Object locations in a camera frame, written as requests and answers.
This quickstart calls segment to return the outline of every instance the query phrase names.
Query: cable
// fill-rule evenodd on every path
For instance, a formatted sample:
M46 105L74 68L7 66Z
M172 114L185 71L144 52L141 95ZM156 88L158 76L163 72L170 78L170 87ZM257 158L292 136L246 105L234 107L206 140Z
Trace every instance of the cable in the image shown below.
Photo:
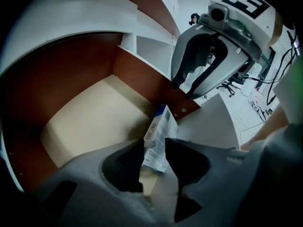
M276 75L275 75L275 77L274 77L274 80L277 78L277 75L278 75L278 73L279 73L279 71L280 71L280 69L281 69L281 67L282 67L282 63L283 63L283 60L284 60L285 56L286 56L287 53L290 52L292 49L293 49L293 48L290 47L290 48L285 52L285 54L282 56L280 66L279 66L278 71L276 72ZM273 87L273 84L274 84L274 83L272 83L272 84L270 85L270 88L269 88L269 91L268 91L268 94L267 94L267 99L266 99L266 104L267 104L267 106L270 105L270 104L273 102L273 100L276 98L276 96L273 96L273 97L271 98L271 100L268 101L268 100L269 100L269 94L270 94L271 88Z
M258 86L258 87L256 87L256 90L258 90L259 91L259 89L260 89L260 87L261 87L262 85L260 85L260 86Z
M249 79L249 80L253 80L253 81L259 81L259 82L266 83L266 84L276 83L276 82L279 81L279 80L274 81L274 79L271 79L271 80L260 80L258 78L250 78L250 77L246 77L246 76L244 76L243 78Z
M292 48L294 49L294 53L296 54L296 56L300 56L300 50L299 50L299 47L297 46L297 43L294 41L294 39L293 39L292 35L290 34L290 32L287 31L287 33L288 33L288 37L290 39L290 44L291 44Z
M255 127L259 126L260 124L264 124L264 122L259 123L259 124L255 125L255 126L252 126L252 127L248 128L248 129L245 129L245 130L240 131L240 132L242 133L242 132L244 132L244 131L250 130L250 129L252 129L252 128L255 128Z
M287 69L287 67L288 67L288 66L290 66L290 65L293 63L293 59L294 59L294 57L295 57L295 55L293 55L293 57L291 58L290 63L288 63L288 64L285 66L285 68L284 68L284 70L283 70L283 72L282 72L281 77L283 77L284 72L285 72L285 70Z
M211 95L209 95L209 94L205 94L204 95L204 98L206 99L206 100L208 100L208 99L211 99L213 96L211 96Z

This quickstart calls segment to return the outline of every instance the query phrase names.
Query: brown wood panel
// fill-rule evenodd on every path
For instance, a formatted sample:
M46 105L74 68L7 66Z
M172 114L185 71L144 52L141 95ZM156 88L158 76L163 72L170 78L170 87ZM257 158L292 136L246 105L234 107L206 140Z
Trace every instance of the brown wood panel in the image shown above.
M57 168L40 141L41 129L76 95L113 73L121 40L120 34L100 34L53 44L1 78L4 142L26 192Z
M41 130L80 92L113 73L120 34L88 35L49 46L1 78L2 113Z
M185 93L173 90L171 81L158 73L148 64L130 54L128 51L117 48L114 63L114 75L140 95L149 100L155 107L167 104L176 120L200 108L194 100L185 98Z
M152 19L161 24L176 38L179 37L180 31L175 23L174 18L165 6L162 0L130 0L138 5L138 9L150 16Z

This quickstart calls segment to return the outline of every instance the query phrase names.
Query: black cable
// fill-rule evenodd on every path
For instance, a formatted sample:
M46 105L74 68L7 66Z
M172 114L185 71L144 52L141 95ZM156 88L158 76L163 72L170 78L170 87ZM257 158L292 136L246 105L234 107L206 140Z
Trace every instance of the black cable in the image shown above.
M282 63L283 63L283 60L284 60L285 56L286 56L287 53L290 52L292 49L293 49L292 47L289 48L289 49L285 52L285 54L282 56L281 63L280 63L280 66L279 66L279 69L278 69L278 71L276 72L276 75L275 75L275 77L274 77L274 81L275 81L275 79L276 79L276 77L277 77L277 75L278 75L278 73L279 73L279 71L280 71L280 69L281 69L281 67L282 67ZM267 106L270 105L270 104L273 102L273 100L276 98L276 96L273 96L273 97L271 98L271 100L268 101L268 99L269 99L269 94L270 94L271 88L273 87L273 84L274 84L274 83L272 83L272 84L270 85L270 88L269 88L269 91L268 91L268 94L267 94L267 99L266 99L266 104L267 104Z
M282 72L282 75L281 75L281 78L283 77L284 72L285 72L285 70L287 69L287 67L292 65L294 57L295 57L295 54L294 54L293 57L291 58L290 63L288 63L288 64L286 65L286 67L284 68L284 70L283 70L283 72Z
M260 79L258 79L258 78L250 78L250 77L243 77L243 78L244 78L244 79L253 80L253 81L259 81L259 82L262 82L262 83L265 83L265 84L276 83L276 82L279 81L279 80L274 81L274 79L271 79L271 80L260 80Z
M289 31L287 31L287 34L288 34L288 37L290 39L290 45L292 45L294 43L294 39L293 39L293 37L292 37L292 35L290 34Z
M204 95L204 98L206 99L206 100L208 100L208 99L211 99L212 98L212 96L211 95L209 95L209 94L205 94Z

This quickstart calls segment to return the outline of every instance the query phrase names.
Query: white shelf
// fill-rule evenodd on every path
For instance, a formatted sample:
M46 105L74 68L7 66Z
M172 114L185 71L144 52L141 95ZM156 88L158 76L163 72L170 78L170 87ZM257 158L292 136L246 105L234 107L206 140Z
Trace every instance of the white shelf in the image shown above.
M137 53L136 32L133 32L131 34L124 34L121 42L121 47L132 53Z
M137 55L169 76L172 57L172 44L137 36Z
M0 74L29 52L87 32L133 33L137 5L129 0L33 0L3 47Z

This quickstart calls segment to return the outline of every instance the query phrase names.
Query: office chair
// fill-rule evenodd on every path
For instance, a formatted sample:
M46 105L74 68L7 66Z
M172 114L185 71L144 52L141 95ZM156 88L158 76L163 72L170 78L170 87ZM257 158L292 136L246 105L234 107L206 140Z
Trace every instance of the office chair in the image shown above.
M233 81L236 83L239 83L241 85L244 84L244 80L239 77L238 73L235 73L228 79L228 83L226 83L226 84L222 83L220 86L217 87L217 89L219 89L220 87L226 88L230 92L229 97L232 97L233 95L235 95L235 91L232 90L230 87L230 85L232 84Z

